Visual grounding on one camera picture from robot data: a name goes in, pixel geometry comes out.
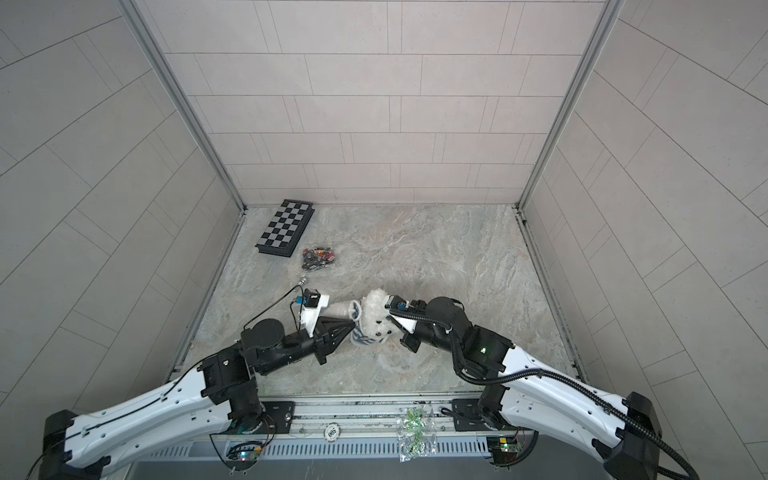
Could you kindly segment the white teddy bear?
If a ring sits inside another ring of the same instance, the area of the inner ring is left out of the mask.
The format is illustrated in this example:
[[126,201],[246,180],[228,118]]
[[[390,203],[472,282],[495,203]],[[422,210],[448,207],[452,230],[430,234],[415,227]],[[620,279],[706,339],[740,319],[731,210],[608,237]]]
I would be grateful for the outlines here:
[[383,289],[374,289],[361,300],[330,304],[321,311],[321,315],[353,320],[356,327],[351,332],[349,339],[356,346],[380,344],[396,331],[396,327],[388,319],[389,315],[385,309],[388,296],[389,294]]

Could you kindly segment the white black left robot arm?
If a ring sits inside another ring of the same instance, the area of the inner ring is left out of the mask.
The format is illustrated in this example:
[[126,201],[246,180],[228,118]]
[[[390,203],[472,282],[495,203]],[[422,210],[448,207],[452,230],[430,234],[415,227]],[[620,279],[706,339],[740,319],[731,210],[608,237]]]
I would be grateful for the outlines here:
[[286,334],[280,321],[262,320],[175,381],[92,414],[50,415],[30,472],[41,479],[99,479],[200,435],[287,434],[295,405],[262,402],[258,376],[307,356],[325,363],[354,328],[352,320],[321,317],[313,333]]

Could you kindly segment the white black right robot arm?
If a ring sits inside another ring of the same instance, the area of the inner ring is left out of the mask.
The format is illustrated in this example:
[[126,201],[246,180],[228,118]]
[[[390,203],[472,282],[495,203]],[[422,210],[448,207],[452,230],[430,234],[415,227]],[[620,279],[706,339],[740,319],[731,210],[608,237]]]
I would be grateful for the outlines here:
[[454,372],[482,387],[477,409],[487,427],[556,438],[600,461],[615,479],[657,477],[660,424],[647,397],[612,394],[547,366],[510,339],[472,324],[457,300],[391,296],[385,307],[404,346],[450,352]]

